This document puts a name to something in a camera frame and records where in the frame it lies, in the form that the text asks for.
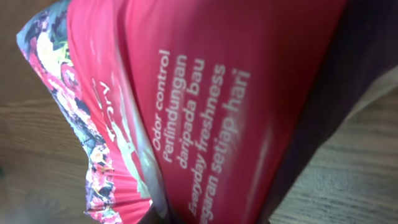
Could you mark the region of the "purple red snack pack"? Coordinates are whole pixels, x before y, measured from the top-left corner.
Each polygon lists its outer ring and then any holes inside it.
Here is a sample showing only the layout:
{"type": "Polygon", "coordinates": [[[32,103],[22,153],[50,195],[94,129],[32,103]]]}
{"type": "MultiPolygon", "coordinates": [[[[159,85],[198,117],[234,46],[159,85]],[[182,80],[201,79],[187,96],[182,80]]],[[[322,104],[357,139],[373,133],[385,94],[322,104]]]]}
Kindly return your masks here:
{"type": "Polygon", "coordinates": [[[259,223],[397,86],[396,1],[57,1],[17,33],[101,223],[259,223]]]}

